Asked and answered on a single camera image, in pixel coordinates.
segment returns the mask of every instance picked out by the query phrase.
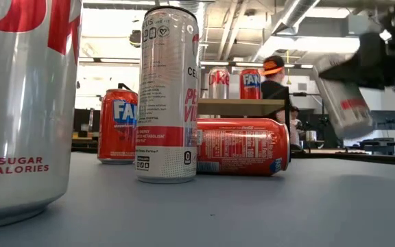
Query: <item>aluminum can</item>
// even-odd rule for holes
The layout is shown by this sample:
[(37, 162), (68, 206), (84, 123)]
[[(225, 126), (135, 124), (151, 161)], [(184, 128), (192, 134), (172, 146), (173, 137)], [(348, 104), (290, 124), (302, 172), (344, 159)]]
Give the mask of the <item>aluminum can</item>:
[(258, 69), (244, 69), (240, 73), (240, 98), (261, 99), (260, 83)]
[(197, 171), (271, 176), (289, 164), (285, 124), (271, 119), (198, 119)]
[(0, 1), (0, 225), (67, 191), (81, 8)]
[(110, 89), (101, 101), (97, 158), (103, 164), (132, 164), (138, 95), (123, 89)]
[(318, 58), (313, 65), (313, 77), (329, 113), (337, 137), (355, 139), (374, 130), (370, 109), (355, 83), (324, 80), (322, 71), (345, 61), (342, 54), (328, 54)]
[(230, 96), (230, 73), (225, 67), (214, 67), (208, 74), (208, 98), (228, 99)]
[(141, 44), (136, 175), (148, 183), (183, 183), (196, 175), (199, 29), (172, 6), (145, 14)]

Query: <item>desk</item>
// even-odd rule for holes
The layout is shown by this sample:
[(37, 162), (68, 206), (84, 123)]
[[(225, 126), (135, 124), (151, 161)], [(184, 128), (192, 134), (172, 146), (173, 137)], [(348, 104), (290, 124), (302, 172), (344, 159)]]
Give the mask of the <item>desk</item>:
[(0, 228), (0, 246), (395, 246), (395, 165), (293, 159), (272, 178), (136, 180), (133, 166), (73, 153), (67, 194)]

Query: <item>wooden shelf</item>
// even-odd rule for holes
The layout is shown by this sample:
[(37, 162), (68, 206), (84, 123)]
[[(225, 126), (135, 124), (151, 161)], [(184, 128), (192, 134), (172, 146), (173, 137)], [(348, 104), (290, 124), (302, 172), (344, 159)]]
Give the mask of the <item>wooden shelf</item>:
[(199, 115), (266, 116), (284, 107), (282, 99), (199, 99)]

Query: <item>celsius energy drink can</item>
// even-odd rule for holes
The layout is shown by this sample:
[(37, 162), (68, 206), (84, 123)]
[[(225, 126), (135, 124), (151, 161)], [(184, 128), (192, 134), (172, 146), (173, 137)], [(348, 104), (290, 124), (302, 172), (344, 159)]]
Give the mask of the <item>celsius energy drink can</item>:
[(290, 141), (285, 124), (271, 119), (198, 119), (197, 171), (271, 176), (287, 169)]
[(359, 87), (353, 83), (324, 80), (318, 76), (321, 71), (343, 61), (345, 57), (341, 54), (322, 56), (313, 65), (313, 76), (336, 135), (339, 138), (355, 139), (374, 130), (370, 109)]
[(138, 95), (110, 89), (101, 101), (97, 158), (103, 164), (132, 164), (135, 160), (135, 131)]
[(183, 183), (196, 175), (196, 17), (182, 8), (155, 7), (142, 30), (136, 175), (148, 183)]
[(258, 69), (244, 69), (240, 73), (240, 98), (261, 99), (260, 73)]
[(67, 191), (81, 1), (0, 1), (0, 225)]
[(214, 67), (208, 74), (208, 98), (228, 99), (230, 95), (230, 73), (227, 68)]

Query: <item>nutrition label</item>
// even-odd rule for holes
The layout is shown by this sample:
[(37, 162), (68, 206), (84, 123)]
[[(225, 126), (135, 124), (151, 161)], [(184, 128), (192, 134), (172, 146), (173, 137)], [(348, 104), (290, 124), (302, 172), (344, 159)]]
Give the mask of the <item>nutrition label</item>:
[(272, 158), (275, 134), (270, 131), (206, 130), (200, 133), (206, 158)]

